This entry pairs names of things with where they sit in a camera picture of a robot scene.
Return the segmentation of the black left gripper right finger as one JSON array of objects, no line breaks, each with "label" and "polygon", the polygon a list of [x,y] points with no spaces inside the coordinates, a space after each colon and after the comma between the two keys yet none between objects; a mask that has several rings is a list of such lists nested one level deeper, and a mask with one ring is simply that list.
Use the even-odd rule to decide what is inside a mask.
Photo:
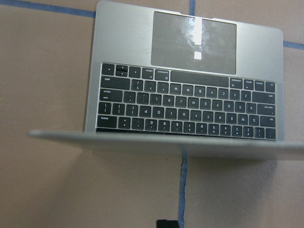
[{"label": "black left gripper right finger", "polygon": [[168,228],[178,228],[177,220],[168,220]]}]

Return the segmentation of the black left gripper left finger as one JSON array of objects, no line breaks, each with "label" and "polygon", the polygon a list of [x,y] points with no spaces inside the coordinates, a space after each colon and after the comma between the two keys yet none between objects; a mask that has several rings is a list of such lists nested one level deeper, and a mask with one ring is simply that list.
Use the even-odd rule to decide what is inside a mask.
[{"label": "black left gripper left finger", "polygon": [[157,228],[168,228],[168,221],[166,219],[159,219],[156,221]]}]

